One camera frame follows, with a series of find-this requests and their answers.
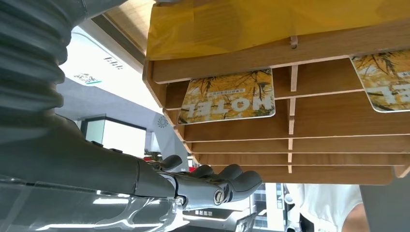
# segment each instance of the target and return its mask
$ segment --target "robotic arm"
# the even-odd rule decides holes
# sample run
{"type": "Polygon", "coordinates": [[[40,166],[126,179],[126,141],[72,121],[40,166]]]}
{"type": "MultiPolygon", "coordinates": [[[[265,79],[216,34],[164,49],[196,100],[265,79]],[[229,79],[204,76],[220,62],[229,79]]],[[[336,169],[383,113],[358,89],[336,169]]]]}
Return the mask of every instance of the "robotic arm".
{"type": "Polygon", "coordinates": [[[90,143],[54,113],[63,105],[55,86],[64,81],[58,65],[67,59],[72,28],[123,2],[0,0],[0,174],[33,185],[173,199],[186,210],[248,197],[262,183],[255,172],[231,165],[220,174],[209,166],[168,173],[169,160],[150,165],[90,143]]]}

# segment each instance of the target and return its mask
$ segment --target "white shirt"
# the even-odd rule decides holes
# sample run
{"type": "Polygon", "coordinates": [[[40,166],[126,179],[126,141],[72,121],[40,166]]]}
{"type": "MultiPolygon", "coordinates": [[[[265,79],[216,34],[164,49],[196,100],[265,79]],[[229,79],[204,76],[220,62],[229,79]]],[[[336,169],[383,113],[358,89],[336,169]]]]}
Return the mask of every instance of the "white shirt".
{"type": "Polygon", "coordinates": [[[350,211],[362,203],[358,185],[286,184],[315,232],[341,232],[350,211]]]}

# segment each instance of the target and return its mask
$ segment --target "wooden rack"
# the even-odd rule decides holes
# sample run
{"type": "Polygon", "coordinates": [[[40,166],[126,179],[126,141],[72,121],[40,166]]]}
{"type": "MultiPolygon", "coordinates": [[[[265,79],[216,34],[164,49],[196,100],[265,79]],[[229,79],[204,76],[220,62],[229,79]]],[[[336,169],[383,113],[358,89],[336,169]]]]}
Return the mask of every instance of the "wooden rack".
{"type": "Polygon", "coordinates": [[[147,61],[143,79],[188,152],[265,182],[386,185],[410,171],[410,113],[374,111],[349,56],[410,47],[410,20],[228,54],[147,61]],[[190,79],[273,68],[276,115],[178,125],[190,79]]]}

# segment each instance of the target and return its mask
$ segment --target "window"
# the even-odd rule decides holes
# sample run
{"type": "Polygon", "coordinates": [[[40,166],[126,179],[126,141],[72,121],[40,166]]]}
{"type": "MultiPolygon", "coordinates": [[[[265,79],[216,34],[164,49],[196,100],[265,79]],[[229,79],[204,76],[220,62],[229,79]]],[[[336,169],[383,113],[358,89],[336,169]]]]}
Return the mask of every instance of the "window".
{"type": "Polygon", "coordinates": [[[268,222],[266,220],[256,219],[255,224],[253,226],[254,227],[268,228],[268,222]]]}
{"type": "Polygon", "coordinates": [[[96,141],[107,149],[114,148],[124,154],[144,157],[145,128],[102,116],[84,120],[81,131],[88,141],[96,141]]]}
{"type": "Polygon", "coordinates": [[[266,194],[255,193],[254,198],[255,198],[255,201],[266,202],[266,194]]]}

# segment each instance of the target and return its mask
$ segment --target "card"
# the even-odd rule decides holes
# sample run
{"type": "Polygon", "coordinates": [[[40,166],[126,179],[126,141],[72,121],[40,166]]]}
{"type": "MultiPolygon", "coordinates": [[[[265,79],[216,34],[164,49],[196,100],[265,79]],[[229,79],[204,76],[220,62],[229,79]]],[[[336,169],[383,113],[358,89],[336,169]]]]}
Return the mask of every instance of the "card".
{"type": "Polygon", "coordinates": [[[351,57],[374,110],[410,111],[410,50],[351,57]]]}
{"type": "Polygon", "coordinates": [[[275,114],[272,70],[191,80],[179,124],[269,117],[275,114]]]}

